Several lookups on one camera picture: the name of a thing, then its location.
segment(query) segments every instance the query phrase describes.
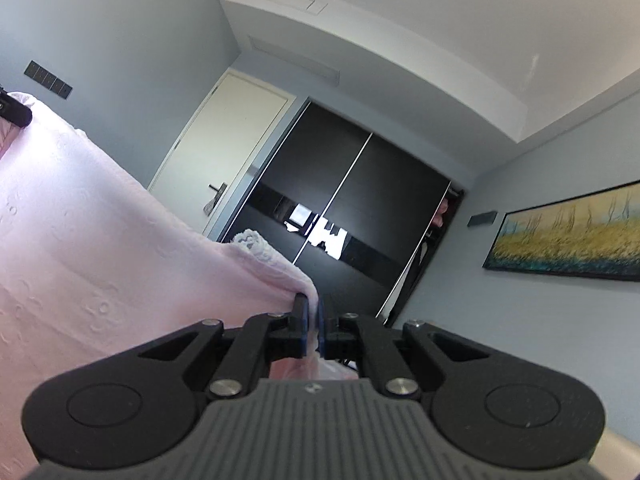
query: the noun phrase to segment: ribbed surface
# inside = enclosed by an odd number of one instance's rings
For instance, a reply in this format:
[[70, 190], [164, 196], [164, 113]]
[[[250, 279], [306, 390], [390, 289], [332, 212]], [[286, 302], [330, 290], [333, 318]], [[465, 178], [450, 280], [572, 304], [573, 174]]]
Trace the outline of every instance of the ribbed surface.
[[212, 404], [190, 436], [147, 464], [82, 472], [53, 464], [30, 480], [602, 480], [585, 463], [518, 472], [454, 449], [421, 407], [377, 394], [368, 380], [261, 381]]

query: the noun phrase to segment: pink bed sheet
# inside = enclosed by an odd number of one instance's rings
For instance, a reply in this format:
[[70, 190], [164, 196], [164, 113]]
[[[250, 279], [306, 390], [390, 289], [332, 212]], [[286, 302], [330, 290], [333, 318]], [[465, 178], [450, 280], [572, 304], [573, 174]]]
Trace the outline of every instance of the pink bed sheet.
[[84, 132], [13, 96], [33, 122], [0, 158], [0, 479], [35, 465], [19, 415], [47, 378], [206, 317], [318, 299], [278, 253], [195, 233]]

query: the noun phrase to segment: painting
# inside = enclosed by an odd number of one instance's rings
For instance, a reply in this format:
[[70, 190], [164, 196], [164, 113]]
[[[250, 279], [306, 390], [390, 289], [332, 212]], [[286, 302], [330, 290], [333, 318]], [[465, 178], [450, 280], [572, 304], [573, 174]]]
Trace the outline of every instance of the painting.
[[640, 281], [640, 182], [507, 213], [483, 267]]

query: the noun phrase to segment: door frame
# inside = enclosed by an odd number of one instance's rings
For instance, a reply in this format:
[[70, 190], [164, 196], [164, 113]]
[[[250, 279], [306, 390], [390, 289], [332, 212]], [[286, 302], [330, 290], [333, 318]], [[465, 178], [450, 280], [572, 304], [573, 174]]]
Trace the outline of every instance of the door frame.
[[243, 79], [243, 80], [247, 81], [248, 83], [254, 84], [254, 85], [256, 85], [256, 86], [258, 86], [260, 88], [263, 88], [263, 89], [265, 89], [265, 90], [267, 90], [269, 92], [272, 92], [272, 93], [278, 95], [279, 97], [282, 97], [283, 99], [286, 99], [286, 102], [284, 103], [284, 105], [282, 106], [282, 108], [280, 109], [278, 114], [274, 117], [273, 121], [271, 121], [271, 124], [269, 125], [269, 127], [264, 131], [264, 133], [262, 134], [262, 137], [260, 138], [258, 143], [254, 146], [254, 148], [251, 151], [251, 153], [249, 154], [249, 156], [246, 158], [244, 164], [242, 165], [242, 167], [240, 168], [238, 173], [236, 173], [236, 176], [231, 181], [229, 186], [226, 188], [226, 190], [225, 190], [224, 194], [222, 195], [221, 199], [219, 200], [218, 204], [216, 204], [216, 208], [211, 213], [211, 215], [209, 217], [209, 222], [207, 223], [207, 226], [204, 229], [204, 232], [203, 232], [204, 236], [208, 236], [209, 235], [210, 231], [213, 229], [213, 225], [215, 224], [216, 220], [220, 216], [221, 211], [224, 209], [225, 205], [228, 203], [229, 198], [233, 195], [233, 192], [235, 191], [236, 187], [238, 187], [238, 184], [240, 183], [242, 177], [247, 172], [247, 170], [251, 166], [252, 162], [254, 161], [255, 157], [260, 152], [260, 149], [262, 148], [264, 143], [267, 141], [267, 139], [269, 139], [269, 137], [273, 133], [275, 127], [278, 125], [280, 120], [284, 117], [284, 114], [289, 110], [289, 108], [293, 104], [293, 101], [296, 100], [296, 96], [295, 95], [292, 95], [292, 94], [290, 94], [288, 92], [285, 92], [284, 90], [282, 90], [280, 88], [277, 88], [277, 87], [275, 87], [275, 86], [273, 86], [273, 85], [271, 85], [271, 84], [269, 84], [269, 83], [267, 83], [265, 81], [262, 81], [262, 80], [260, 80], [258, 78], [255, 78], [253, 76], [247, 75], [244, 72], [240, 72], [239, 70], [236, 70], [235, 68], [231, 68], [231, 67], [227, 68], [224, 71], [224, 73], [220, 76], [220, 78], [216, 81], [216, 84], [214, 85], [214, 87], [209, 92], [207, 92], [207, 95], [205, 95], [204, 99], [202, 100], [202, 102], [200, 103], [200, 105], [198, 106], [196, 111], [193, 113], [193, 115], [191, 116], [191, 118], [189, 119], [189, 121], [187, 122], [185, 127], [182, 129], [182, 131], [180, 132], [180, 135], [178, 135], [177, 139], [175, 139], [174, 143], [172, 144], [171, 148], [169, 149], [169, 151], [165, 155], [164, 159], [162, 160], [162, 163], [158, 167], [158, 170], [156, 171], [156, 174], [154, 175], [153, 179], [151, 179], [151, 182], [149, 183], [149, 186], [146, 188], [146, 190], [151, 192], [151, 190], [153, 189], [154, 184], [156, 183], [156, 180], [158, 179], [158, 176], [162, 173], [162, 170], [164, 170], [165, 165], [167, 164], [167, 162], [169, 161], [169, 159], [173, 155], [175, 149], [178, 147], [178, 144], [180, 144], [180, 141], [182, 140], [182, 138], [185, 136], [187, 131], [189, 131], [189, 128], [193, 124], [193, 121], [195, 121], [195, 119], [198, 116], [198, 114], [200, 113], [200, 111], [205, 107], [207, 102], [209, 102], [209, 99], [211, 99], [213, 94], [215, 94], [216, 90], [218, 89], [218, 87], [220, 86], [222, 81], [228, 75], [233, 75], [233, 76], [237, 77], [238, 79]]

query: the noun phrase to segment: ceiling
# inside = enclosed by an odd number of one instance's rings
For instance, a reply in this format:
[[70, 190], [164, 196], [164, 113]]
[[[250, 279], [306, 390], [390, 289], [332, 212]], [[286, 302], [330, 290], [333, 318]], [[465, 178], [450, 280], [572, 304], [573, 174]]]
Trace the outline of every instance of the ceiling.
[[476, 173], [640, 89], [640, 0], [223, 3], [243, 49], [339, 72]]

